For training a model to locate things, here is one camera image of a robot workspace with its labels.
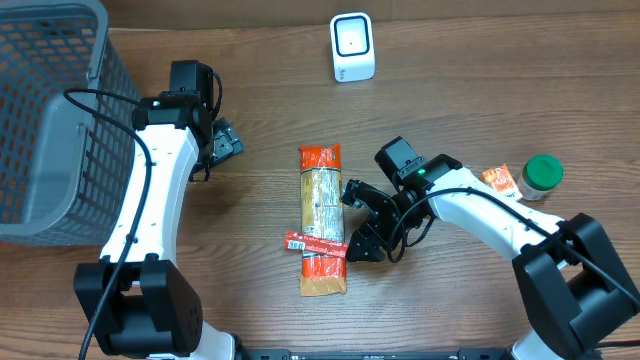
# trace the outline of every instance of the green bottle cap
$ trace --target green bottle cap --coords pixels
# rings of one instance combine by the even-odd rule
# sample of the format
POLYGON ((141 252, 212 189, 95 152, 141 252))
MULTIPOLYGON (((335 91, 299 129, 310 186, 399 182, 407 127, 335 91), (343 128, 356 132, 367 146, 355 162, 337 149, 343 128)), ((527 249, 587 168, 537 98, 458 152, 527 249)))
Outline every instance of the green bottle cap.
POLYGON ((548 191, 562 181, 564 170, 558 159, 551 155, 536 155, 527 162, 522 171, 524 181, 538 191, 548 191))

